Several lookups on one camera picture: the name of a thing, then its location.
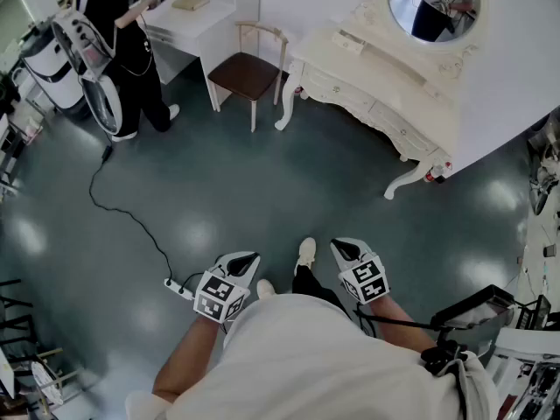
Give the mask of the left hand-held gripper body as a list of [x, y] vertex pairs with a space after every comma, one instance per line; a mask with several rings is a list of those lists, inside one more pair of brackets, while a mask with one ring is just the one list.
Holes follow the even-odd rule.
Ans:
[[248, 288], [205, 271], [195, 291], [193, 310], [213, 322], [223, 324], [235, 316], [249, 296]]

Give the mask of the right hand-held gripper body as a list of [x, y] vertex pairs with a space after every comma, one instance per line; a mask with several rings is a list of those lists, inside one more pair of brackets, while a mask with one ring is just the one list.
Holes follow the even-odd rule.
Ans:
[[369, 255], [350, 269], [341, 271], [339, 280], [360, 305], [389, 294], [389, 283], [378, 255]]

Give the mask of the white dressing table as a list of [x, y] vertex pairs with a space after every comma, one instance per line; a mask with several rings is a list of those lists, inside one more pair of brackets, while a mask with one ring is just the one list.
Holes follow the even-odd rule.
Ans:
[[[393, 109], [437, 146], [431, 153], [405, 147], [369, 114], [370, 110], [358, 113], [340, 106], [386, 135], [403, 162], [416, 162], [414, 169], [387, 186], [384, 197], [392, 200], [398, 188], [424, 179], [433, 165], [452, 163], [459, 140], [461, 74], [468, 56], [478, 49], [485, 33], [487, 9], [487, 0], [480, 0], [476, 22], [462, 37], [428, 43], [412, 37], [396, 22], [389, 0], [362, 1], [342, 22], [312, 31], [293, 48], [289, 77], [282, 93], [283, 116], [276, 122], [276, 129], [284, 130], [290, 123], [298, 88], [310, 97], [301, 87], [307, 64], [372, 95], [376, 102]], [[367, 42], [361, 55], [333, 43], [332, 36], [337, 30]], [[439, 100], [422, 89], [423, 77], [430, 76], [440, 79]]]

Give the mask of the white drawer with gold knob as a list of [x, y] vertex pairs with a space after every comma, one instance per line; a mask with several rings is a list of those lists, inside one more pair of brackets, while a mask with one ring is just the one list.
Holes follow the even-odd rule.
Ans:
[[355, 55], [361, 55], [367, 44], [363, 39], [357, 38], [344, 30], [335, 31], [332, 35], [332, 42]]

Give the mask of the person's right forearm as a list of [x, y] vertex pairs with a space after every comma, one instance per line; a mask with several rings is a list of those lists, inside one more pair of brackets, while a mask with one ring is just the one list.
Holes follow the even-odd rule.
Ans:
[[[406, 311], [390, 295], [380, 297], [370, 302], [369, 307], [374, 316], [399, 321], [413, 321]], [[418, 327], [389, 324], [385, 322], [378, 323], [378, 326], [383, 339], [397, 347], [408, 348], [421, 354], [424, 350], [437, 345], [431, 336]]]

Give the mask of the person's left forearm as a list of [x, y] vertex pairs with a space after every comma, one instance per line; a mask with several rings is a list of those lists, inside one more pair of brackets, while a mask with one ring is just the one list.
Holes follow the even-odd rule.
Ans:
[[169, 403], [206, 374], [220, 325], [198, 316], [157, 373], [152, 394]]

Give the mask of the white wooden desk drawer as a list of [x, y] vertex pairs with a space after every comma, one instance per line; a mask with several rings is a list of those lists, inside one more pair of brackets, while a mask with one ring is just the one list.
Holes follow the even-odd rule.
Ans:
[[309, 64], [304, 66], [301, 87], [317, 101], [337, 104], [358, 113], [367, 113], [376, 102], [372, 95]]
[[393, 109], [377, 101], [369, 114], [405, 147], [431, 153], [438, 147]]

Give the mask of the person's right white shoe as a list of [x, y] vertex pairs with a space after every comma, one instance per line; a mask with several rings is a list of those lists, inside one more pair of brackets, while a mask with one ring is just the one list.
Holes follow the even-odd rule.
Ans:
[[301, 242], [298, 250], [296, 267], [294, 269], [295, 276], [302, 268], [312, 270], [312, 265], [315, 261], [316, 247], [316, 241], [312, 237], [307, 237]]

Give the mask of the person's black trousers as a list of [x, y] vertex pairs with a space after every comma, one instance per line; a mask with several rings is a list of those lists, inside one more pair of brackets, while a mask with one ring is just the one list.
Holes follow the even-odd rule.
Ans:
[[319, 280], [312, 274], [312, 270], [305, 265], [297, 265], [292, 280], [292, 292], [322, 299], [338, 307], [347, 316], [348, 313], [340, 302], [338, 296], [330, 289], [323, 287]]

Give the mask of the white power strip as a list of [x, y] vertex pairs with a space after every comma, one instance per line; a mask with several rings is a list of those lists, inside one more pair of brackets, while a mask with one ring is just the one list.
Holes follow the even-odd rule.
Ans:
[[184, 300], [193, 301], [195, 299], [195, 295], [191, 290], [188, 290], [183, 284], [179, 284], [171, 278], [166, 278], [164, 280], [164, 287], [179, 295]]

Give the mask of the person's white shirt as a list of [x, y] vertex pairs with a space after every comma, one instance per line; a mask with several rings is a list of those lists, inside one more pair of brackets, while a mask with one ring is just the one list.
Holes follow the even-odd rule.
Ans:
[[233, 323], [222, 355], [177, 398], [136, 392], [128, 420], [496, 420], [497, 389], [469, 353], [431, 373], [316, 297], [274, 295]]

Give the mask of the red label plastic bottle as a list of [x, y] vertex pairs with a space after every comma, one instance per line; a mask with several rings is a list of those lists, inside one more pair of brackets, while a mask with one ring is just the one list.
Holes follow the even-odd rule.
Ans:
[[442, 184], [446, 181], [446, 175], [452, 171], [452, 163], [445, 161], [443, 163], [434, 164], [424, 175], [425, 182], [437, 182]]

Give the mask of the black screen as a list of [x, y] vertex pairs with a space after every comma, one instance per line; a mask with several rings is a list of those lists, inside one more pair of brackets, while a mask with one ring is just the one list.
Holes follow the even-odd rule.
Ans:
[[514, 306], [515, 299], [510, 293], [490, 284], [470, 297], [436, 313], [430, 325], [468, 330], [508, 312]]

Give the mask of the white work table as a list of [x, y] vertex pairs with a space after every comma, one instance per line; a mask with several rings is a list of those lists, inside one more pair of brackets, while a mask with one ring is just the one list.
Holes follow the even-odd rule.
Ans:
[[560, 420], [560, 331], [502, 328], [486, 371], [496, 420]]

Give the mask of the wooden chair with brown seat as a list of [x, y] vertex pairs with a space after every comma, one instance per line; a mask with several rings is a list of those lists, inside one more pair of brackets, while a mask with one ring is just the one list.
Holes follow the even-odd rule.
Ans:
[[[289, 40], [280, 29], [260, 22], [236, 21], [235, 26], [238, 31], [239, 52], [220, 63], [208, 75], [208, 79], [214, 97], [217, 97], [217, 86], [219, 86], [250, 102], [250, 131], [254, 133], [258, 100], [272, 85], [275, 85], [273, 104], [278, 104]], [[254, 54], [243, 51], [243, 36], [252, 32], [256, 32], [257, 35], [260, 35], [260, 32], [267, 32], [280, 41], [280, 57], [277, 66], [273, 66]]]

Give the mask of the grey metal equipment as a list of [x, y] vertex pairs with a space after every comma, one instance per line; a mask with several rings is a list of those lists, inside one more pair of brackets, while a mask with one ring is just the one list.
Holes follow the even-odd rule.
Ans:
[[528, 139], [529, 201], [535, 216], [543, 211], [552, 190], [560, 185], [560, 109]]

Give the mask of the black metal rack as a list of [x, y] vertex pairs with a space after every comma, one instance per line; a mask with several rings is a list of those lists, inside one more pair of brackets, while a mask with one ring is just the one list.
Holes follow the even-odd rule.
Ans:
[[0, 351], [8, 360], [38, 351], [35, 306], [26, 283], [20, 278], [0, 277]]

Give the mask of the metal shelf rack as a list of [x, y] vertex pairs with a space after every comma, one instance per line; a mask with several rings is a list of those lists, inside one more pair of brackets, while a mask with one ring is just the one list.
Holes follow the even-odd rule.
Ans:
[[17, 194], [17, 161], [24, 149], [43, 130], [46, 112], [34, 101], [17, 102], [14, 112], [0, 117], [0, 203], [8, 194]]

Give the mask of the plain white desk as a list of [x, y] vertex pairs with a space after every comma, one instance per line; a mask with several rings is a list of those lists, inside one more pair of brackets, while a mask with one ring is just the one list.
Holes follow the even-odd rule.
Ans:
[[197, 10], [174, 8], [166, 0], [139, 20], [149, 35], [160, 81], [170, 84], [199, 60], [206, 78], [237, 52], [234, 0], [209, 0]]

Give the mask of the oval white framed mirror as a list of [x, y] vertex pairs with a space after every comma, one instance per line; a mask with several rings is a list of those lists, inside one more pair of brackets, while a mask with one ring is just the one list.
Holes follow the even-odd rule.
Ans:
[[395, 21], [428, 43], [458, 39], [471, 30], [480, 0], [388, 0]]

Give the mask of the white rounded appliance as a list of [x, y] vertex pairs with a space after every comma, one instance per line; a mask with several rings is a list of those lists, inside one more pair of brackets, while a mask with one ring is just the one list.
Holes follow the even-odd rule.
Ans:
[[78, 74], [54, 37], [49, 20], [31, 28], [20, 59], [58, 111], [74, 121], [91, 115]]

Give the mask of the black chest mount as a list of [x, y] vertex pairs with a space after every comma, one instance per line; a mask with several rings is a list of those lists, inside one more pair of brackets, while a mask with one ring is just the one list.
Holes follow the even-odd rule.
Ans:
[[425, 363], [425, 368], [433, 375], [441, 373], [446, 366], [456, 359], [465, 361], [467, 347], [459, 344], [452, 339], [439, 339], [433, 348], [424, 350], [421, 359]]

